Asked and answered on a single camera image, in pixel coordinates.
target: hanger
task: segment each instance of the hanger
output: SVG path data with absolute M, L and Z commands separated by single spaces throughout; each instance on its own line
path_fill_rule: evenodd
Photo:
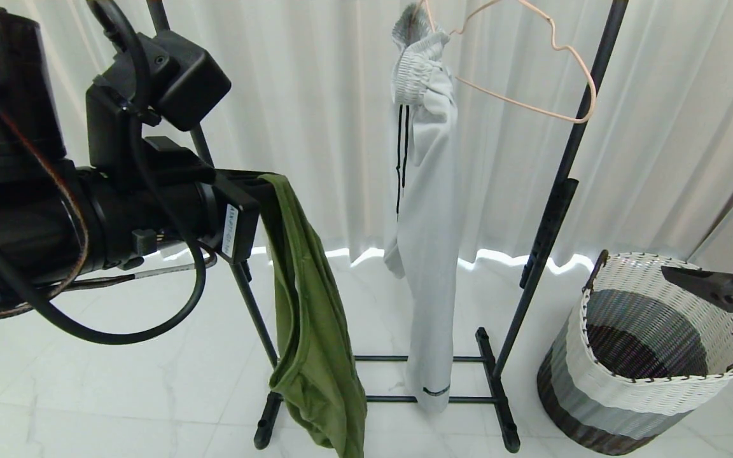
M 539 17 L 544 18 L 544 20 L 546 20 L 547 23 L 550 24 L 550 46 L 554 50 L 567 50 L 568 52 L 570 52 L 570 54 L 573 55 L 573 58 L 576 58 L 576 63 L 578 63 L 579 67 L 582 68 L 582 72 L 584 72 L 584 76 L 587 78 L 587 86 L 590 87 L 590 108 L 588 108 L 587 114 L 585 114 L 583 117 L 576 118 L 576 117 L 564 116 L 559 113 L 549 112 L 547 110 L 544 110 L 538 107 L 534 107 L 533 105 L 523 104 L 523 102 L 515 101 L 514 99 L 510 99 L 504 95 L 500 95 L 495 92 L 492 92 L 491 90 L 487 90 L 484 87 L 479 87 L 470 81 L 466 81 L 460 78 L 460 76 L 455 76 L 455 78 L 457 78 L 457 80 L 459 80 L 460 82 L 463 82 L 463 84 L 471 86 L 474 89 L 480 90 L 481 92 L 485 92 L 486 94 L 492 97 L 500 99 L 501 101 L 511 102 L 511 104 L 515 104 L 522 108 L 527 108 L 528 110 L 533 110 L 537 113 L 541 113 L 547 116 L 553 116 L 555 118 L 562 119 L 564 121 L 570 121 L 570 122 L 573 122 L 573 124 L 582 124 L 584 122 L 587 122 L 588 119 L 590 119 L 590 117 L 593 116 L 593 112 L 596 110 L 596 99 L 598 99 L 598 91 L 596 90 L 596 82 L 593 81 L 593 76 L 590 75 L 590 69 L 587 68 L 587 65 L 585 65 L 584 60 L 582 60 L 582 56 L 579 55 L 578 52 L 572 46 L 568 46 L 568 45 L 558 46 L 556 44 L 556 23 L 553 21 L 552 17 L 547 15 L 541 9 L 533 6 L 533 4 L 529 3 L 527 0 L 518 0 L 518 1 L 519 3 L 522 4 L 522 6 L 529 9 L 530 11 L 535 12 L 536 14 L 539 15 Z M 474 17 L 475 15 L 477 15 L 484 9 L 488 8 L 489 6 L 494 6 L 495 4 L 500 3 L 500 2 L 501 0 L 492 0 L 492 2 L 488 2 L 480 6 L 480 8 L 477 8 L 476 10 L 474 10 L 474 12 L 471 12 L 471 14 L 466 17 L 466 20 L 463 21 L 462 29 L 454 29 L 450 32 L 449 35 L 464 34 L 466 30 L 466 25 L 468 24 L 468 21 L 471 20 L 472 17 Z M 429 5 L 429 0 L 419 0 L 415 8 L 414 15 L 417 14 L 417 11 L 419 10 L 421 5 L 423 5 L 426 10 L 426 17 L 428 18 L 428 23 L 431 26 L 431 30 L 436 30 L 435 23 L 434 23 L 434 17 L 431 14 L 431 6 Z

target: floor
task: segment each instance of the floor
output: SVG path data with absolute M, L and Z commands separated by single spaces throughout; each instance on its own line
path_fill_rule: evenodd
M 331 258 L 358 354 L 402 354 L 410 298 L 380 258 L 350 267 Z M 253 289 L 271 329 L 272 272 L 252 258 Z M 517 303 L 520 268 L 489 260 L 459 269 L 454 343 L 477 354 L 485 326 L 500 347 Z M 546 273 L 503 374 L 522 437 L 520 456 L 595 456 L 553 426 L 539 403 L 535 375 L 588 272 Z M 56 303 L 106 331 L 135 331 L 170 316 L 191 290 L 183 272 L 75 292 Z M 402 394 L 402 365 L 362 363 L 372 394 Z M 109 347 L 62 334 L 35 313 L 0 321 L 0 458 L 309 458 L 333 457 L 283 411 L 273 442 L 259 452 L 253 432 L 270 368 L 232 275 L 209 271 L 206 295 L 184 324 L 151 342 Z M 481 368 L 454 369 L 453 394 L 486 395 Z M 410 404 L 370 404 L 367 458 L 489 458 L 507 455 L 489 406 L 453 405 L 427 418 Z M 733 456 L 733 384 L 636 457 Z

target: white curtain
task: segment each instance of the white curtain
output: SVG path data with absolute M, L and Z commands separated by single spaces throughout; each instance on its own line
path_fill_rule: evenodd
M 389 34 L 408 0 L 165 0 L 172 28 L 207 48 L 234 87 L 203 122 L 216 165 L 287 174 L 328 249 L 358 257 L 384 238 L 393 205 L 398 52 Z M 445 29 L 481 0 L 432 0 Z M 558 43 L 592 64 L 608 0 L 541 0 Z M 141 0 L 119 0 L 153 35 Z M 0 0 L 41 23 L 69 156 L 87 162 L 83 96 L 113 50 L 84 0 Z M 550 27 L 514 0 L 478 15 L 445 61 L 480 86 L 573 115 L 585 80 L 549 47 Z M 461 257 L 529 252 L 571 125 L 457 83 L 465 212 Z M 191 146 L 187 134 L 163 132 Z M 733 0 L 630 2 L 559 243 L 573 253 L 644 249 L 687 257 L 733 196 Z

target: basket rim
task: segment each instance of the basket rim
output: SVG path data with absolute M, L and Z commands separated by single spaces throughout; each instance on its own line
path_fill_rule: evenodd
M 675 263 L 684 263 L 685 267 L 692 267 L 698 270 L 701 270 L 700 267 L 687 263 L 686 261 L 681 261 L 680 259 L 676 258 L 670 258 L 669 256 L 663 256 L 660 254 L 654 254 L 654 253 L 644 253 L 644 252 L 629 252 L 629 253 L 617 253 L 617 254 L 611 254 L 607 257 L 607 260 L 610 261 L 614 258 L 628 258 L 628 255 L 636 255 L 636 256 L 643 256 L 643 257 L 652 257 L 652 258 L 661 258 L 666 259 L 669 261 L 674 261 Z M 590 285 L 594 285 L 594 279 L 593 281 L 589 282 Z M 587 355 L 587 357 L 590 359 L 591 362 L 593 362 L 594 367 L 596 367 L 596 370 L 601 372 L 602 374 L 605 374 L 607 377 L 610 377 L 613 380 L 616 380 L 617 382 L 620 382 L 624 385 L 644 385 L 649 383 L 663 383 L 663 384 L 670 384 L 670 385 L 683 385 L 683 384 L 689 384 L 693 382 L 724 382 L 725 379 L 733 378 L 733 369 L 730 371 L 722 372 L 721 374 L 709 374 L 705 376 L 677 376 L 677 377 L 661 377 L 661 378 L 629 378 L 620 376 L 619 374 L 616 374 L 614 371 L 611 371 L 605 365 L 603 365 L 601 362 L 599 362 L 598 357 L 593 353 L 592 345 L 590 344 L 590 337 L 587 334 L 587 304 L 590 301 L 590 294 L 592 292 L 592 289 L 588 288 L 587 286 L 582 289 L 582 302 L 581 307 L 578 307 L 578 313 L 580 314 L 579 318 L 581 318 L 580 326 L 582 329 L 582 343 L 584 344 L 584 352 Z M 707 302 L 703 301 L 702 299 L 698 298 L 698 300 L 708 304 Z

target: striped basket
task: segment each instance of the striped basket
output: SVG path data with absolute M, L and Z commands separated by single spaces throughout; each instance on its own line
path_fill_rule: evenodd
M 606 455 L 652 441 L 733 380 L 733 313 L 667 282 L 654 254 L 602 252 L 539 368 L 550 418 Z

